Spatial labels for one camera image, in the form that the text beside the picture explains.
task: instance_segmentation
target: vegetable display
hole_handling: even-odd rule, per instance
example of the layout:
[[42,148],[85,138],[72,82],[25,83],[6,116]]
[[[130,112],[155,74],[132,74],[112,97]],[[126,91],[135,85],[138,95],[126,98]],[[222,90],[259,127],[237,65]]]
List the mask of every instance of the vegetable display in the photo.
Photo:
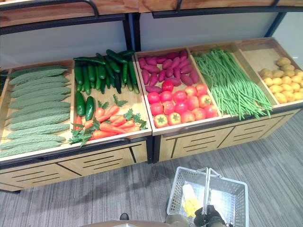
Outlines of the vegetable display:
[[303,71],[294,69],[291,61],[281,57],[276,61],[280,70],[262,69],[260,76],[279,103],[303,99]]
[[211,50],[194,58],[222,113],[239,116],[240,120],[247,114],[256,118],[270,115],[270,101],[228,51]]

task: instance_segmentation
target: tomato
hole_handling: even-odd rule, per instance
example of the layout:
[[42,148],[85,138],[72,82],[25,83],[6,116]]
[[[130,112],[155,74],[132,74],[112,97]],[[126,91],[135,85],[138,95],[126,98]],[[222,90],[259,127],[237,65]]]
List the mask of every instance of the tomato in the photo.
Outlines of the tomato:
[[204,108],[207,105],[210,105],[212,103],[212,100],[210,99],[210,97],[208,95],[199,96],[198,99],[199,99],[199,106],[201,108]]
[[181,121],[182,123],[194,122],[195,115],[191,111],[187,110],[183,114],[181,114]]
[[179,102],[175,104],[175,112],[177,112],[178,114],[182,114],[186,110],[188,110],[188,105],[186,104],[186,102]]
[[163,103],[164,106],[164,114],[170,115],[175,110],[175,105],[173,101],[166,101]]
[[162,103],[166,101],[171,101],[172,100],[172,93],[170,91],[163,91],[160,94],[160,100]]
[[153,119],[153,122],[155,123],[156,128],[163,128],[168,126],[168,121],[165,115],[159,114],[155,116]]
[[157,92],[151,92],[147,95],[148,102],[150,104],[158,103],[160,101],[159,94]]
[[199,107],[199,100],[196,96],[191,96],[186,100],[189,110],[193,110]]
[[185,88],[185,93],[188,97],[197,96],[197,89],[194,86],[188,86]]
[[163,106],[160,103],[151,104],[151,113],[153,116],[163,113]]
[[206,113],[206,118],[217,117],[217,108],[214,105],[208,105],[204,108]]
[[176,103],[183,102],[183,101],[186,100],[186,98],[187,98],[187,96],[186,96],[186,93],[184,91],[176,91],[174,93],[174,101]]
[[206,84],[198,84],[196,86],[197,96],[206,95],[207,94],[207,86]]
[[162,91],[172,92],[173,89],[174,89],[174,84],[171,81],[167,80],[162,83]]
[[181,116],[176,112],[171,113],[168,117],[168,121],[169,125],[181,124]]
[[198,121],[198,120],[203,120],[203,119],[206,118],[206,112],[205,112],[205,110],[202,109],[202,108],[196,108],[196,109],[194,109],[192,112],[193,112],[193,114],[195,115],[196,121]]

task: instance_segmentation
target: wooden drawer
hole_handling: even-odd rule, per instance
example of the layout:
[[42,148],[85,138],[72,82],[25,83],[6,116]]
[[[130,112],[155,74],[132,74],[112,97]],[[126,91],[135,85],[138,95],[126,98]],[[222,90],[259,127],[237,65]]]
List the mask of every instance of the wooden drawer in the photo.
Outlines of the wooden drawer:
[[111,169],[129,166],[147,160],[146,141],[98,150],[80,158],[59,162],[60,165],[81,175],[96,174]]
[[16,191],[66,181],[76,177],[79,177],[79,175],[57,164],[32,168],[21,166],[20,170],[0,174],[0,189]]

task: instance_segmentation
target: cucumber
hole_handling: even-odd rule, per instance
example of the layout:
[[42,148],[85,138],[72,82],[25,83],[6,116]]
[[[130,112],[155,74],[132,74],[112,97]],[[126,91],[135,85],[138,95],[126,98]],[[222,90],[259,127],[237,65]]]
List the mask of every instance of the cucumber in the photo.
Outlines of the cucumber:
[[83,70],[83,76],[84,76],[84,87],[85,92],[89,96],[91,93],[90,83],[89,83],[89,72],[87,66],[82,67]]
[[77,91],[76,92],[76,111],[78,116],[84,116],[85,115],[85,102],[83,95]]
[[124,60],[121,56],[119,56],[116,52],[107,49],[106,50],[106,54],[111,57],[112,59],[114,59],[116,62],[121,63],[121,64],[126,64],[127,61]]
[[77,83],[80,85],[84,84],[83,72],[80,64],[78,63],[75,64],[74,73],[75,73],[75,80],[77,81]]
[[89,80],[91,82],[95,82],[96,81],[96,70],[95,70],[95,66],[92,64],[88,64],[88,70],[89,70]]
[[95,112],[95,101],[92,96],[88,96],[86,100],[85,120],[89,121],[93,118]]

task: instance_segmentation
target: gray carpet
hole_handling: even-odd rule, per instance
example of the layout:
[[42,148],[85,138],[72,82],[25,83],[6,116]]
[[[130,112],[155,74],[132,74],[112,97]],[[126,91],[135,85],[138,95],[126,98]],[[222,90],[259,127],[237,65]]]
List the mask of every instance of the gray carpet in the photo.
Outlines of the gray carpet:
[[199,155],[128,166],[0,192],[0,226],[78,227],[119,218],[163,222],[178,166],[212,167],[249,187],[250,227],[303,226],[303,111],[266,139]]

